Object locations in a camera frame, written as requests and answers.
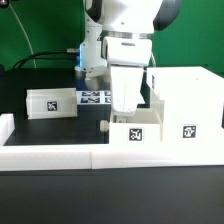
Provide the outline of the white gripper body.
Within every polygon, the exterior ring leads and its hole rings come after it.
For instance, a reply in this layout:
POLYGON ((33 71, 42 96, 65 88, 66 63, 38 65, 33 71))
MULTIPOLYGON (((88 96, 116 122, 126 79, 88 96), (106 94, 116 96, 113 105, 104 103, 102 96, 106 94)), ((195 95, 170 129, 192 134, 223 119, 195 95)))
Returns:
POLYGON ((116 116, 133 116, 140 97, 144 68, 151 57, 150 39, 106 36, 102 56, 110 75, 111 108, 116 116))

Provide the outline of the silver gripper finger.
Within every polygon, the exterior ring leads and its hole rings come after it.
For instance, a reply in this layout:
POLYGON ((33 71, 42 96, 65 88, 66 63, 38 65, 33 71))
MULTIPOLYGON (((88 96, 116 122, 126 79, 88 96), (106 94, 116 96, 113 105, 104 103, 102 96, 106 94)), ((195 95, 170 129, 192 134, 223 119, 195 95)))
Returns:
POLYGON ((126 123, 127 117, 115 115, 115 123, 126 123))

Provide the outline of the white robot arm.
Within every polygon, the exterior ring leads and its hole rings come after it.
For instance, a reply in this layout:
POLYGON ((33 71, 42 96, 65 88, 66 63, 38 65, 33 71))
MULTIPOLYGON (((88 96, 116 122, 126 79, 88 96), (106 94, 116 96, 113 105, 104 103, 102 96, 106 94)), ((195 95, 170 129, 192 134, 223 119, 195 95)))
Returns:
POLYGON ((135 115, 153 35, 180 13, 182 0, 82 0, 85 36, 75 71, 90 90, 110 82, 111 116, 125 123, 135 115))

